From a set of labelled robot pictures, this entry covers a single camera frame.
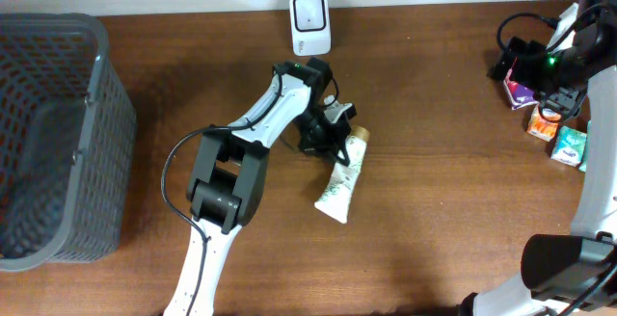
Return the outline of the white bamboo print tube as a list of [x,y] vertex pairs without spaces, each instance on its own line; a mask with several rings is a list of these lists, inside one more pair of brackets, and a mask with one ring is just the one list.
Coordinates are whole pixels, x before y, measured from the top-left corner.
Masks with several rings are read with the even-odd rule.
[[369,138],[370,132],[366,128],[358,125],[352,127],[344,146],[349,156],[349,164],[344,166],[335,163],[329,183],[314,203],[316,209],[341,224],[348,221],[351,198],[362,171]]

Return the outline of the red purple tissue pack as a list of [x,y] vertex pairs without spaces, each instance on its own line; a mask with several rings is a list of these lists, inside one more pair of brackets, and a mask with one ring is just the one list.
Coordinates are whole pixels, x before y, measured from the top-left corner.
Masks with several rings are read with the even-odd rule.
[[534,98],[534,92],[513,79],[516,65],[517,60],[508,69],[502,82],[512,110],[538,104],[538,101]]

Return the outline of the orange small tissue pack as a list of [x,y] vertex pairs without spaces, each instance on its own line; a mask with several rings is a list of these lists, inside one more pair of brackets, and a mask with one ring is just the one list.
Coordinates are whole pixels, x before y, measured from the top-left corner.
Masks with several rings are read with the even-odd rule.
[[526,132],[545,142],[550,142],[556,135],[561,116],[550,109],[540,109],[536,105],[532,111]]

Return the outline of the teal small tissue pack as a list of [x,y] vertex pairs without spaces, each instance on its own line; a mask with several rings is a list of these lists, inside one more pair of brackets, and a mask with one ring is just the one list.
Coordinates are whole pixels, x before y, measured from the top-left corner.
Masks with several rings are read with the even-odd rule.
[[587,134],[568,126],[563,126],[557,133],[555,145],[550,158],[560,163],[576,167],[582,162]]

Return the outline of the mint green wipes pack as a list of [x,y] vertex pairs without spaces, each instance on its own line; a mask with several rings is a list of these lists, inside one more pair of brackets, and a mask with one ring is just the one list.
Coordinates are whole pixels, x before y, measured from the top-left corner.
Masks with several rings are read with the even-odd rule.
[[589,155],[589,142],[590,142],[590,132],[591,132],[591,121],[587,122],[587,132],[586,132],[586,141],[583,150],[583,154],[581,157],[581,162],[578,165],[578,169],[582,172],[586,172],[587,169],[587,160]]

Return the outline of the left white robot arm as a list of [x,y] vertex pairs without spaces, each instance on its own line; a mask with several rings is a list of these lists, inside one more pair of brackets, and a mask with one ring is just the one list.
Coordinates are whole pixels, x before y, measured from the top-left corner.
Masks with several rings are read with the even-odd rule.
[[289,124],[300,133],[306,155],[347,166],[345,146],[356,114],[336,99],[321,103],[335,81],[331,66],[316,57],[272,67],[272,79],[252,108],[227,126],[210,125],[188,133],[173,147],[194,137],[200,145],[186,189],[191,227],[189,246],[167,315],[211,315],[230,247],[254,217],[262,199],[271,146]]

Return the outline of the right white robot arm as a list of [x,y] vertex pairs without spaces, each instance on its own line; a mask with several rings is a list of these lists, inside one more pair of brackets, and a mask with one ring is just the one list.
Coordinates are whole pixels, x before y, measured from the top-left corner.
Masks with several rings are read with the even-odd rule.
[[468,295],[460,315],[572,315],[616,306],[616,0],[578,0],[557,18],[547,44],[500,40],[492,77],[532,90],[555,123],[588,104],[590,131],[575,147],[588,168],[566,234],[535,234],[519,271]]

